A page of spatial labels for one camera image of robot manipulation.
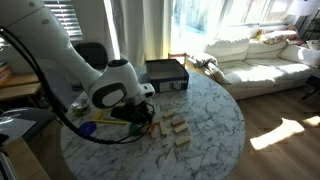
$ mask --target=white sofa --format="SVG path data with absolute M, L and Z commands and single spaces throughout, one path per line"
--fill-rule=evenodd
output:
M 187 66 L 216 80 L 236 100 L 303 86 L 311 75 L 320 77 L 320 51 L 287 41 L 220 40 L 203 52 L 190 53 Z

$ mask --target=window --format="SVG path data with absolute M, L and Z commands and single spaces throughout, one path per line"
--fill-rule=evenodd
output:
M 43 2 L 54 13 L 71 39 L 82 38 L 80 25 L 71 0 L 43 0 Z
M 287 14 L 293 0 L 234 1 L 228 15 L 228 25 L 288 23 Z
M 174 0 L 172 47 L 197 43 L 195 39 L 214 39 L 222 27 L 288 24 L 292 16 L 287 12 L 292 2 L 293 0 Z

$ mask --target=window blind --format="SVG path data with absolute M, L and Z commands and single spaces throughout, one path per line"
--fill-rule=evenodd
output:
M 82 38 L 81 28 L 71 0 L 43 0 L 43 2 L 54 13 L 71 39 Z

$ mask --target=black box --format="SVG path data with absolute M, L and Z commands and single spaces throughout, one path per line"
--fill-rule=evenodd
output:
M 189 74 L 176 59 L 146 61 L 150 83 L 157 93 L 186 90 Z

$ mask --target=marble table top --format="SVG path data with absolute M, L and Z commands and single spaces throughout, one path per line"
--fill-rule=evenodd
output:
M 72 133 L 61 131 L 61 148 L 65 161 L 77 179 L 223 179 L 238 162 L 244 142 L 242 113 L 229 93 L 211 79 L 188 72 L 185 91 L 156 94 L 149 103 L 155 107 L 155 118 L 175 109 L 174 118 L 183 118 L 189 129 L 176 134 L 171 119 L 164 121 L 168 136 L 157 139 L 149 135 L 125 145 L 100 145 Z M 146 82 L 144 69 L 137 69 L 140 82 Z M 83 93 L 79 98 L 86 98 Z M 76 126 L 90 121 L 96 113 L 92 105 L 87 115 L 67 117 Z M 128 134 L 127 125 L 97 123 L 92 134 L 118 140 Z M 191 142 L 176 147 L 177 137 L 189 135 Z

